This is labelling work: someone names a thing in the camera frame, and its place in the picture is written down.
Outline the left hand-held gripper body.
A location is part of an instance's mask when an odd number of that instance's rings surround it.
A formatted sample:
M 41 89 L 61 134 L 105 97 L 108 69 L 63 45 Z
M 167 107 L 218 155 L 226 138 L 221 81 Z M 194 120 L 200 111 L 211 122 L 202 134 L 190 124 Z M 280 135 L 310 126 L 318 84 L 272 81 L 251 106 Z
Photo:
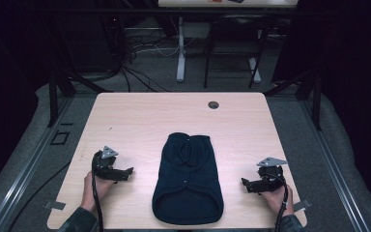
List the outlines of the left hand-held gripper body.
M 108 146 L 104 146 L 102 150 L 98 150 L 92 159 L 92 172 L 95 176 L 104 180 L 117 180 L 116 170 L 113 164 L 118 153 Z

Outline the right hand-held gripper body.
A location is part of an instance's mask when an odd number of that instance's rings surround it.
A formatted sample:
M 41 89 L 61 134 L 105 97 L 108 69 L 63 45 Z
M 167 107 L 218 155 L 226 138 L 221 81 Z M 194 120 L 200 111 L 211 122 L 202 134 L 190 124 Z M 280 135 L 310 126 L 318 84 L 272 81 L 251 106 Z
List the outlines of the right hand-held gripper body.
M 283 164 L 287 164 L 287 161 L 276 158 L 265 158 L 257 163 L 260 176 L 258 192 L 275 191 L 286 184 Z

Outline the dark navy garment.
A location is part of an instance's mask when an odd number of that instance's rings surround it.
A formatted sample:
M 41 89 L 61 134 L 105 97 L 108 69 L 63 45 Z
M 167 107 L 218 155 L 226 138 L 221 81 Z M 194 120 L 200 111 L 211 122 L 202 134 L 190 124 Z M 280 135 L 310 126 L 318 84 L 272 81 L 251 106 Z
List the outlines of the dark navy garment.
M 211 139 L 175 132 L 161 152 L 152 198 L 155 217 L 177 225 L 214 223 L 224 202 Z

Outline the person's right hand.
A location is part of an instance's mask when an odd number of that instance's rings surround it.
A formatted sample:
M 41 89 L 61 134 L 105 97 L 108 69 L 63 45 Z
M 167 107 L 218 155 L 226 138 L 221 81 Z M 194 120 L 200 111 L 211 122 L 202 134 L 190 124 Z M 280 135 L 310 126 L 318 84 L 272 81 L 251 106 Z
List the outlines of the person's right hand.
M 261 192 L 261 195 L 275 214 L 279 213 L 283 202 L 287 202 L 287 205 L 282 216 L 286 217 L 294 213 L 293 191 L 290 186 L 281 187 L 275 191 Z

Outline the person's left hand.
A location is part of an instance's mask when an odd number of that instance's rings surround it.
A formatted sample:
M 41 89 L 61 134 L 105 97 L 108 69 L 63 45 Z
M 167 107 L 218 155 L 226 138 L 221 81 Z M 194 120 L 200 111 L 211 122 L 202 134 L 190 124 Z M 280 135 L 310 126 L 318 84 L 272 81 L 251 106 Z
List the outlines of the person's left hand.
M 84 178 L 84 190 L 80 208 L 93 213 L 97 208 L 95 197 L 98 198 L 98 201 L 101 201 L 114 184 L 115 182 L 112 180 L 104 180 L 89 172 Z

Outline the white desk leg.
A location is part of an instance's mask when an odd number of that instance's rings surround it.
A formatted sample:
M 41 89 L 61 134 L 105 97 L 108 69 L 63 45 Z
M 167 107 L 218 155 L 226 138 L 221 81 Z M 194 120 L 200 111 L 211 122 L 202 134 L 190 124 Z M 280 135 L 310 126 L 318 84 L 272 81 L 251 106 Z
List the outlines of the white desk leg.
M 178 23 L 178 42 L 179 42 L 179 57 L 176 79 L 178 82 L 184 82 L 186 69 L 186 53 L 185 53 L 184 22 L 181 17 L 179 18 Z
M 251 73 L 253 75 L 253 82 L 255 84 L 260 84 L 262 82 L 261 76 L 258 71 L 258 67 L 256 65 L 256 59 L 255 58 L 249 58 L 248 59 L 249 67 L 251 68 Z

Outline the black chair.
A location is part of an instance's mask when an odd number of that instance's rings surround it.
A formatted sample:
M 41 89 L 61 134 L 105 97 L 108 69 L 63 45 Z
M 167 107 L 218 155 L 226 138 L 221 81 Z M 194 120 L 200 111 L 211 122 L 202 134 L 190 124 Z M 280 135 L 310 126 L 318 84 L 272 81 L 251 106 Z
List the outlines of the black chair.
M 250 72 L 248 87 L 254 84 L 248 59 L 259 69 L 264 47 L 276 19 L 263 14 L 228 14 L 210 24 L 205 46 L 204 87 L 209 73 Z

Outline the light wooden background desk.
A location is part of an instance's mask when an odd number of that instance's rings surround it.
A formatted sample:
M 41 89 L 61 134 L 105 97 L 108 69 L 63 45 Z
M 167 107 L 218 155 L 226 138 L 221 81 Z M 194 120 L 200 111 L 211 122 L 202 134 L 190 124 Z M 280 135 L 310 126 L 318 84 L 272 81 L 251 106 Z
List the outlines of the light wooden background desk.
M 157 0 L 165 8 L 294 8 L 299 0 Z

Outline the grey table edge bracket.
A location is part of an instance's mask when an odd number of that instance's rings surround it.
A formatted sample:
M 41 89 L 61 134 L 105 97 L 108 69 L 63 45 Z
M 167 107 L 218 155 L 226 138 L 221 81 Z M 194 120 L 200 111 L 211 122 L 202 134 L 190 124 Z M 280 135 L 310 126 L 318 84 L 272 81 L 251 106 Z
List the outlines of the grey table edge bracket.
M 60 210 L 63 211 L 65 209 L 66 204 L 57 201 L 46 201 L 43 204 L 43 207 L 48 210 Z
M 294 204 L 294 212 L 304 211 L 311 205 L 312 203 L 308 199 L 301 200 Z

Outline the aluminium floor rail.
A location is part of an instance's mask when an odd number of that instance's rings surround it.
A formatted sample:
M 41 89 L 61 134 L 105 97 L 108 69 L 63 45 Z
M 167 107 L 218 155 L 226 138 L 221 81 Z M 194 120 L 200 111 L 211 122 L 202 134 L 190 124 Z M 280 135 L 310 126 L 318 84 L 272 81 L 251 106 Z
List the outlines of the aluminium floor rail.
M 299 102 L 300 108 L 305 115 L 306 121 L 316 137 L 316 140 L 322 150 L 322 157 L 325 161 L 328 174 L 335 186 L 336 192 L 342 202 L 342 205 L 348 215 L 348 218 L 355 232 L 371 232 L 359 206 L 357 205 L 351 190 L 349 189 L 346 180 L 336 162 L 336 159 L 331 151 L 325 135 L 321 130 L 318 130 L 312 120 L 311 107 L 307 101 Z
M 73 98 L 60 101 L 58 115 L 51 127 L 49 122 L 49 102 L 41 98 L 38 109 L 20 141 L 16 145 L 8 162 L 0 173 L 0 231 L 9 221 L 19 199 L 27 189 L 49 140 L 55 134 L 58 121 L 70 107 Z

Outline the black metal frame stand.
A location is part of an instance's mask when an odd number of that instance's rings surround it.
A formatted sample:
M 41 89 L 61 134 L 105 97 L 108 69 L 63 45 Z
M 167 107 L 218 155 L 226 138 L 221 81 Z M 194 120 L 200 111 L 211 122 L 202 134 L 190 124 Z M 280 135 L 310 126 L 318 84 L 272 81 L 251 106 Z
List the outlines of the black metal frame stand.
M 49 78 L 48 86 L 50 106 L 48 127 L 50 128 L 54 125 L 59 115 L 58 91 L 61 91 L 61 93 L 67 98 L 73 97 L 76 91 L 71 84 L 71 72 L 66 69 L 53 71 Z
M 312 100 L 311 107 L 311 121 L 318 131 L 320 131 L 320 112 L 321 112 L 321 98 L 322 98 L 322 77 L 317 69 L 308 70 L 291 78 L 282 81 L 276 87 L 271 88 L 265 93 L 266 97 L 273 96 L 289 86 L 298 83 L 300 86 L 295 93 L 295 98 L 298 101 L 307 101 L 309 97 Z

